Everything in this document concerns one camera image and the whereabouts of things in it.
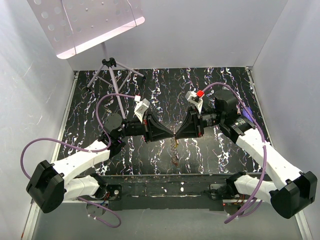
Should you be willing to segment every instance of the white bracket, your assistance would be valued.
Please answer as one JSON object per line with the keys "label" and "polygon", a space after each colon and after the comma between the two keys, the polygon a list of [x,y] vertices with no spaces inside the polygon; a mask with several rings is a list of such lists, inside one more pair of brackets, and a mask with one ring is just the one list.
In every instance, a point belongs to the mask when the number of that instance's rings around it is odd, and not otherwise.
{"label": "white bracket", "polygon": [[196,109],[198,110],[199,114],[201,114],[201,110],[202,110],[202,105],[204,103],[204,101],[202,100],[202,98],[199,98],[199,101],[196,102],[194,99],[197,97],[197,93],[194,91],[188,91],[185,95],[185,98],[187,99],[188,102],[192,103],[195,105]]}
{"label": "white bracket", "polygon": [[134,108],[134,114],[138,117],[141,123],[143,122],[144,114],[149,106],[150,102],[147,99],[143,99],[142,101],[139,101]]}

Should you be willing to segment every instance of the tripod stand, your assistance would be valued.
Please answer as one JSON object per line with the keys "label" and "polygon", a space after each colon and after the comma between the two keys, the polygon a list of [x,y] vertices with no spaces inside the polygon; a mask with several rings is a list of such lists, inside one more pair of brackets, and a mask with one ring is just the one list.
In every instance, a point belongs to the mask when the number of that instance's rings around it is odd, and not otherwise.
{"label": "tripod stand", "polygon": [[[141,74],[141,73],[139,73],[139,72],[137,72],[137,71],[135,71],[135,70],[127,67],[126,65],[123,65],[122,63],[116,61],[113,57],[110,57],[110,58],[109,58],[109,57],[108,57],[108,52],[107,52],[107,47],[106,47],[106,44],[105,44],[104,42],[101,43],[101,46],[102,46],[102,50],[103,50],[105,59],[102,60],[101,66],[100,66],[99,69],[95,72],[93,78],[90,80],[90,82],[89,82],[88,85],[86,86],[86,88],[87,88],[88,90],[90,89],[90,86],[92,85],[92,83],[93,83],[94,81],[96,81],[97,79],[100,79],[100,80],[104,81],[105,83],[113,86],[115,93],[118,94],[119,91],[120,91],[120,90],[122,89],[122,87],[125,85],[126,81],[129,79],[129,77],[130,77],[130,75],[131,75],[132,73],[141,76],[141,77],[143,78],[143,80],[146,79],[146,77],[145,77],[143,74]],[[114,71],[113,71],[113,68],[112,68],[112,67],[116,67],[117,65],[119,65],[120,67],[123,67],[124,69],[127,69],[127,70],[129,71],[129,74],[126,76],[126,78],[124,79],[124,81],[122,82],[122,84],[121,84],[120,87],[118,87],[118,84],[117,84],[117,82],[116,82],[116,77],[115,77],[115,74],[114,74]],[[100,71],[101,71],[105,66],[106,66],[106,67],[108,68],[108,70],[109,70],[112,83],[110,83],[110,82],[104,80],[102,77],[99,77],[99,76],[98,76],[99,73],[100,73]],[[119,107],[120,107],[120,111],[121,111],[122,118],[123,118],[123,119],[126,119],[125,111],[124,111],[124,108],[123,108],[123,106],[122,106],[121,99],[120,99],[119,96],[116,96],[116,98],[117,98],[118,103],[119,103]]]}

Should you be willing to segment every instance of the perforated panel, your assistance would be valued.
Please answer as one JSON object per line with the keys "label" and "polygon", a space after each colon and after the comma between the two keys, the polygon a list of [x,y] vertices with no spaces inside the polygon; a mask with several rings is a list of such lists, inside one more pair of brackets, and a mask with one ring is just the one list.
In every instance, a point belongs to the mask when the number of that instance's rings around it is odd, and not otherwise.
{"label": "perforated panel", "polygon": [[145,21],[140,0],[129,0],[132,10],[127,0],[27,1],[60,59],[70,58]]}

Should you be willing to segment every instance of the white arm segment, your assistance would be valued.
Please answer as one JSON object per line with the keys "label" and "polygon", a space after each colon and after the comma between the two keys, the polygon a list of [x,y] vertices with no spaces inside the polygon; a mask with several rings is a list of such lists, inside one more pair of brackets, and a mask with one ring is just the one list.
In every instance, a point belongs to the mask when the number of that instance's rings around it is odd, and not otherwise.
{"label": "white arm segment", "polygon": [[[99,150],[104,149],[106,145],[101,141],[94,141],[90,146],[85,149]],[[53,168],[58,174],[63,173],[64,185],[66,186],[73,178],[78,176],[85,170],[109,159],[110,151],[105,150],[101,152],[84,152],[79,151],[65,159],[56,161]]]}
{"label": "white arm segment", "polygon": [[74,199],[79,196],[92,196],[99,188],[97,180],[92,176],[72,179],[69,183],[64,185],[66,193],[64,194],[64,201]]}
{"label": "white arm segment", "polygon": [[[239,136],[236,144],[245,150],[260,165],[264,162],[263,143],[258,129],[249,129]],[[291,181],[300,177],[300,169],[284,159],[269,143],[266,143],[266,172],[272,179],[278,190],[287,185],[286,180]]]}
{"label": "white arm segment", "polygon": [[[258,182],[259,179],[257,178],[250,177],[249,175],[243,175],[234,182],[234,185],[239,194],[251,195]],[[271,196],[269,192],[274,190],[277,190],[277,188],[272,181],[263,181],[255,195],[255,198],[271,204]]]}

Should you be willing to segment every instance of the red cap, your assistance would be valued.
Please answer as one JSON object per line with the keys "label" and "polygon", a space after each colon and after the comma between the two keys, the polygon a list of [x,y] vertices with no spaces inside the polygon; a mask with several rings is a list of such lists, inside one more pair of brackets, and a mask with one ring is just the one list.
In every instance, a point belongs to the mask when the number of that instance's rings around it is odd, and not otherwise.
{"label": "red cap", "polygon": [[199,98],[201,98],[203,95],[205,95],[205,93],[204,93],[203,91],[199,90],[199,91],[196,93],[196,95],[197,95]]}

